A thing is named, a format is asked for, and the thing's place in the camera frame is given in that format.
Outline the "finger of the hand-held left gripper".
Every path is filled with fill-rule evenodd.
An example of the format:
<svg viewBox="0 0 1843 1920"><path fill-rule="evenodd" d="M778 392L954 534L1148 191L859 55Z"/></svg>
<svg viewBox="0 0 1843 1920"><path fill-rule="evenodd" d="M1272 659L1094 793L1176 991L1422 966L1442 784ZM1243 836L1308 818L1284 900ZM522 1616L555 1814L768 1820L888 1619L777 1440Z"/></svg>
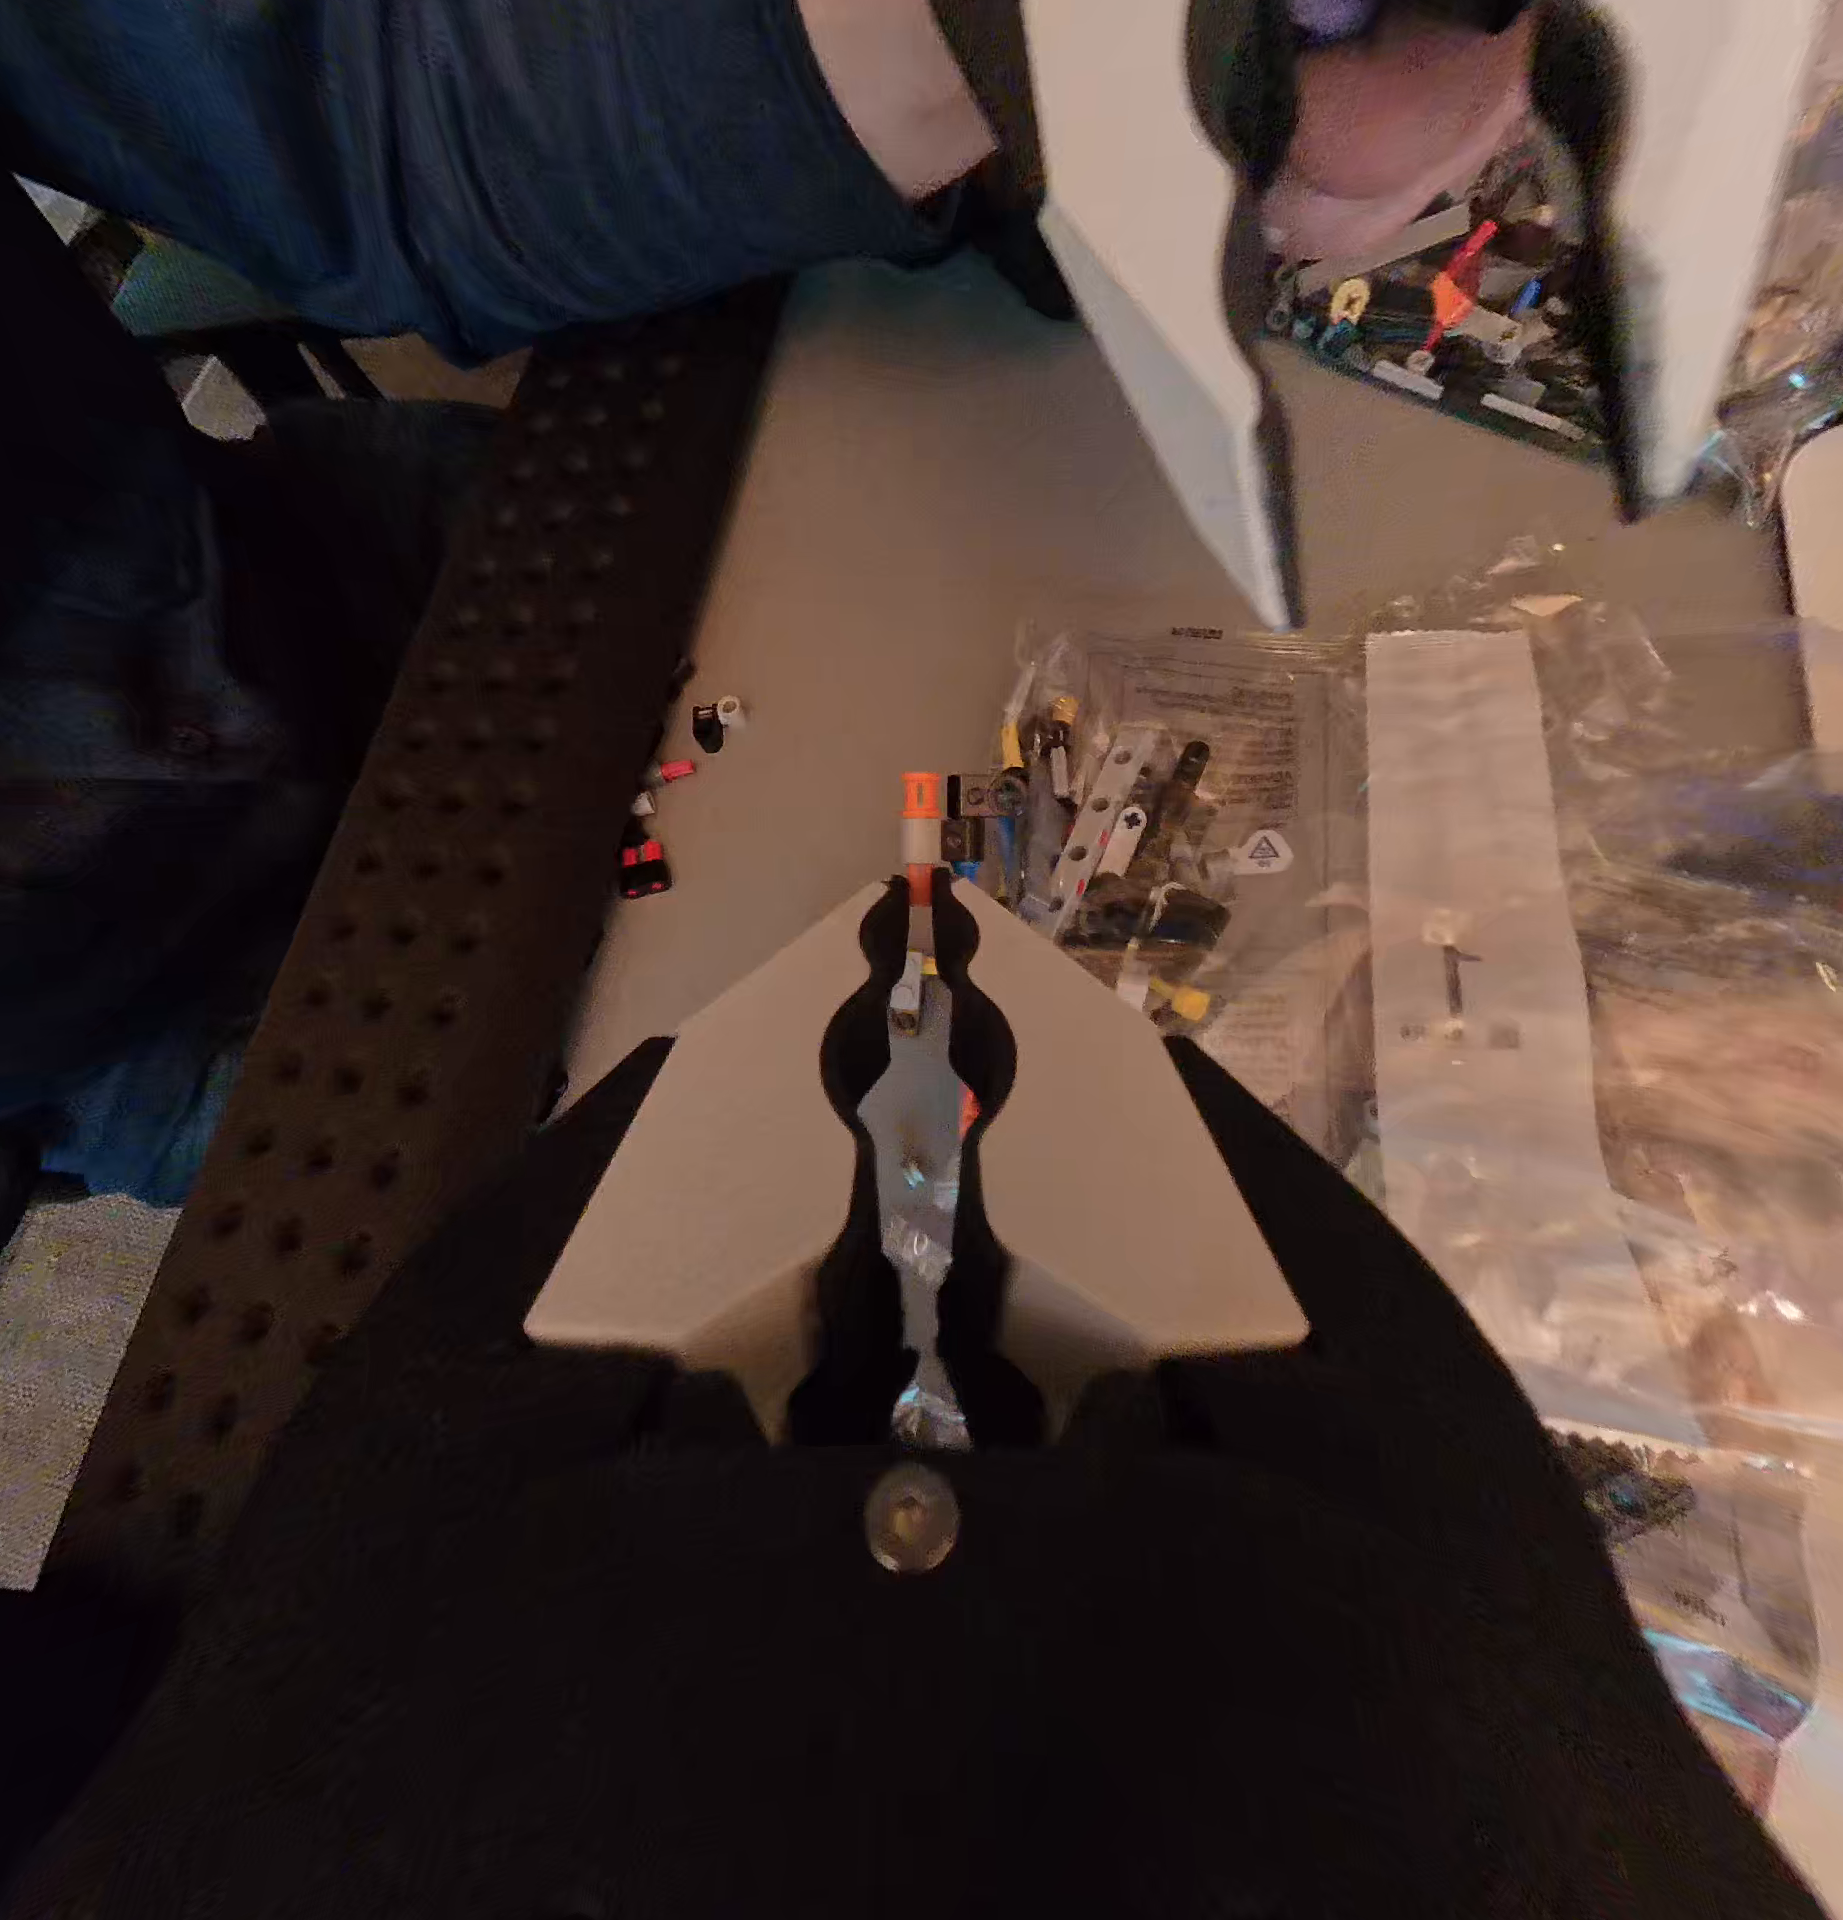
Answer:
<svg viewBox="0 0 1843 1920"><path fill-rule="evenodd" d="M1199 540L1258 617L1303 622L1287 413L1239 105L1290 75L1261 4L1026 1L1038 227Z"/></svg>
<svg viewBox="0 0 1843 1920"><path fill-rule="evenodd" d="M1576 308L1621 516L1686 490L1814 75L1818 1L1536 6L1532 111L1574 164Z"/></svg>

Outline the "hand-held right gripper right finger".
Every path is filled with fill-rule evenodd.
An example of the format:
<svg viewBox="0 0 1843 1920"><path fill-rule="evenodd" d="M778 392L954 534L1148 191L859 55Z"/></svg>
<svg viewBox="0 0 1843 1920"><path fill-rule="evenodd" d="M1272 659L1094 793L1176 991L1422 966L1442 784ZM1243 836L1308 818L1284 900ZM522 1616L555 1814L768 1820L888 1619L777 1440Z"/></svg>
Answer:
<svg viewBox="0 0 1843 1920"><path fill-rule="evenodd" d="M1153 1020L967 881L939 894L939 966L980 1107L959 1223L999 1246L993 1352L1042 1431L1114 1374L1301 1346L1309 1320Z"/></svg>

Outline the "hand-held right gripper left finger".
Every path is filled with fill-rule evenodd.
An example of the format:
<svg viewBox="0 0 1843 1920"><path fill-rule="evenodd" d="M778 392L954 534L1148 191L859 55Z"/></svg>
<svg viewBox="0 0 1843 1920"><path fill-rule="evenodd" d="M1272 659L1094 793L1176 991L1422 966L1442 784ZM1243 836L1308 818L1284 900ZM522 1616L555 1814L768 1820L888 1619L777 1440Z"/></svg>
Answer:
<svg viewBox="0 0 1843 1920"><path fill-rule="evenodd" d="M877 1446L918 1356L863 1104L908 881L869 884L681 1024L526 1317L546 1348L736 1379L797 1446Z"/></svg>

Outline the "person's left hand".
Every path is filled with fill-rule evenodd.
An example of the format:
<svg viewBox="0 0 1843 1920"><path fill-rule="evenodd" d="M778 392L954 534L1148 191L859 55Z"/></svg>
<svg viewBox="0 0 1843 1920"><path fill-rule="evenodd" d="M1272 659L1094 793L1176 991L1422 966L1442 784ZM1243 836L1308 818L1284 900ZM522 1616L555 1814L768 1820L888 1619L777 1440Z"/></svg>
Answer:
<svg viewBox="0 0 1843 1920"><path fill-rule="evenodd" d="M800 1L843 119L906 202L978 180L1038 209L1022 4ZM1267 236L1297 260L1364 252L1465 187L1528 105L1536 10L1497 32L1423 4L1290 4L1292 135L1261 187Z"/></svg>

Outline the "clear bag with orange fins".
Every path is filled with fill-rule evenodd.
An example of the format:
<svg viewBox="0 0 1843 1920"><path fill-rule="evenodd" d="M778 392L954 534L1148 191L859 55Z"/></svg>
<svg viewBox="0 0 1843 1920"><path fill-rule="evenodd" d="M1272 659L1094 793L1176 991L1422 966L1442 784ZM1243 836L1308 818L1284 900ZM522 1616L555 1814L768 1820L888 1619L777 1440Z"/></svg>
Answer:
<svg viewBox="0 0 1843 1920"><path fill-rule="evenodd" d="M1588 252L1574 163L1527 122L1387 244L1269 252L1272 337L1450 420L1595 463Z"/></svg>

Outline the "clear bag of mixed pieces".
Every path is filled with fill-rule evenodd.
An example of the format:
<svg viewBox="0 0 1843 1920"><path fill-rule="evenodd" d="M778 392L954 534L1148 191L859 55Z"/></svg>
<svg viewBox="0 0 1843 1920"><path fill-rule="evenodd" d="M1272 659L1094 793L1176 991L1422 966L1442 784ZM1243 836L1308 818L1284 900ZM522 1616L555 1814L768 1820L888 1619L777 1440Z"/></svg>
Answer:
<svg viewBox="0 0 1843 1920"><path fill-rule="evenodd" d="M1523 636L1022 659L1005 900L1348 1175L1527 1370L1648 1340Z"/></svg>

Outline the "black studded mat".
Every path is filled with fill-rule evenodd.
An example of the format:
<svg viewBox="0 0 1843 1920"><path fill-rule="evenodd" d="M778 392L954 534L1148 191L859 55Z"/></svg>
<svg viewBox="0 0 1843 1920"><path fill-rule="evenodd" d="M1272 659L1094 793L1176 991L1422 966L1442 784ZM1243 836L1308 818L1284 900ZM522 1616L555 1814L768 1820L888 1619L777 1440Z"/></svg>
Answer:
<svg viewBox="0 0 1843 1920"><path fill-rule="evenodd" d="M544 1116L789 287L531 355L40 1586L187 1596L391 1272Z"/></svg>

